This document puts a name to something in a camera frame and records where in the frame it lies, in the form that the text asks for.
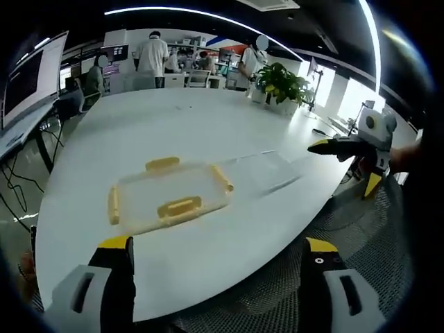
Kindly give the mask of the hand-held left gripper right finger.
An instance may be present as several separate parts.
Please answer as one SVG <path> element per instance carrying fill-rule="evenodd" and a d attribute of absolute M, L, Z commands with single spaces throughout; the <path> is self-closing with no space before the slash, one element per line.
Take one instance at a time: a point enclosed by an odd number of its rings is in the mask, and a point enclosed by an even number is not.
<path fill-rule="evenodd" d="M 299 286 L 301 327 L 381 327 L 386 319 L 379 295 L 338 249 L 311 237 L 302 247 Z"/>

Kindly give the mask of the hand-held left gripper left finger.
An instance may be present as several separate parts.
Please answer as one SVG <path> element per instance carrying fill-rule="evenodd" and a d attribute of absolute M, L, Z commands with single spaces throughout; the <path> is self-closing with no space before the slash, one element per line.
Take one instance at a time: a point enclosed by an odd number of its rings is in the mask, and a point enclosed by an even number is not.
<path fill-rule="evenodd" d="M 133 237 L 100 243 L 53 290 L 45 311 L 50 325 L 132 325 L 136 296 Z"/>

